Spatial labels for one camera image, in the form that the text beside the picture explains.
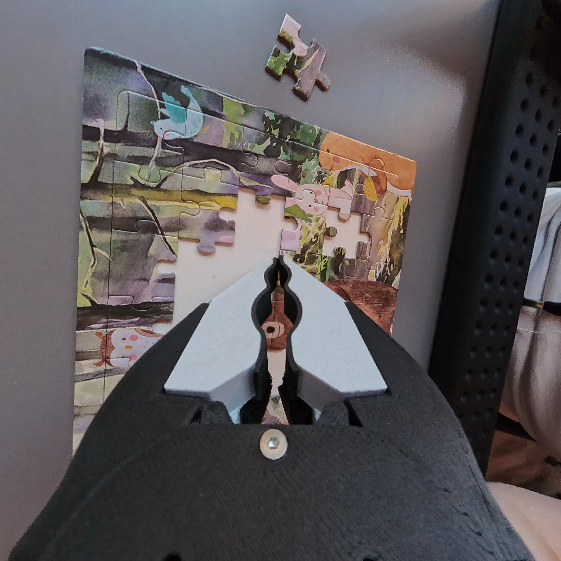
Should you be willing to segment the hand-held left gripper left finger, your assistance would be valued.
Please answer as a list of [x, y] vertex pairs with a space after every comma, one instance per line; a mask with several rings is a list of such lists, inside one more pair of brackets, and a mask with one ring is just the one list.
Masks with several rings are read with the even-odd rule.
[[165, 382], [168, 394], [223, 403], [239, 424], [256, 396], [254, 372], [268, 373], [265, 333], [278, 272], [272, 258], [215, 296]]

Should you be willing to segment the animal jigsaw puzzle board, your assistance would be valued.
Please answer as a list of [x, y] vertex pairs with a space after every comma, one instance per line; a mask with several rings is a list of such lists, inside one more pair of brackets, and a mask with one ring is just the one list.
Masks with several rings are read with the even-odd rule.
[[74, 449], [173, 319], [267, 256], [390, 333], [413, 160], [99, 48], [84, 57]]

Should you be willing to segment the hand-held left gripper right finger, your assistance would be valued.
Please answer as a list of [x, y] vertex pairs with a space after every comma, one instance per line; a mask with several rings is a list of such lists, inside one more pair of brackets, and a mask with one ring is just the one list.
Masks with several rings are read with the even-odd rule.
[[312, 424], [328, 403], [387, 391], [351, 311], [355, 305], [291, 260], [280, 259], [284, 313], [292, 322], [280, 386], [290, 424]]

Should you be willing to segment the black perforated pad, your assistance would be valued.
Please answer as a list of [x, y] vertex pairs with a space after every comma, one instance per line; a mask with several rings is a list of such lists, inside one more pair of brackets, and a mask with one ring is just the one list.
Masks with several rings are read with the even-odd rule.
[[560, 125], [560, 1], [502, 1], [429, 375], [483, 473]]

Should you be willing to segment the green purple pink jigsaw piece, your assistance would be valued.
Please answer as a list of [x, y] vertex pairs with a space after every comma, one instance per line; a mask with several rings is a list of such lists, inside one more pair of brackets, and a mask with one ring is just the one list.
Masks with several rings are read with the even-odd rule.
[[306, 45], [299, 37], [301, 25], [286, 14], [278, 34], [279, 40], [291, 47], [289, 53], [282, 52], [277, 46], [272, 50], [265, 69], [277, 78], [284, 72], [290, 73], [296, 84], [293, 91], [303, 100], [308, 100], [316, 83], [327, 90], [330, 80], [321, 70], [326, 49], [315, 39]]

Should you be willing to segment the person's left forearm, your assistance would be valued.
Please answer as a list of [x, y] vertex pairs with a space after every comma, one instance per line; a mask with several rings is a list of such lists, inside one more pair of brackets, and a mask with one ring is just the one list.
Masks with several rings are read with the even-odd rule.
[[560, 499], [488, 482], [494, 499], [535, 560], [560, 560]]

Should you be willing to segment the grey desk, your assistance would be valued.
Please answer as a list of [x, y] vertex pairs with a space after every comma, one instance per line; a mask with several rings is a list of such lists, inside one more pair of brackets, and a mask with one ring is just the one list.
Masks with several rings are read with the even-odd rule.
[[[417, 162], [394, 336], [427, 367], [498, 1], [1, 2], [1, 560], [72, 451], [83, 53], [98, 46]], [[266, 63], [326, 49], [308, 100]]]

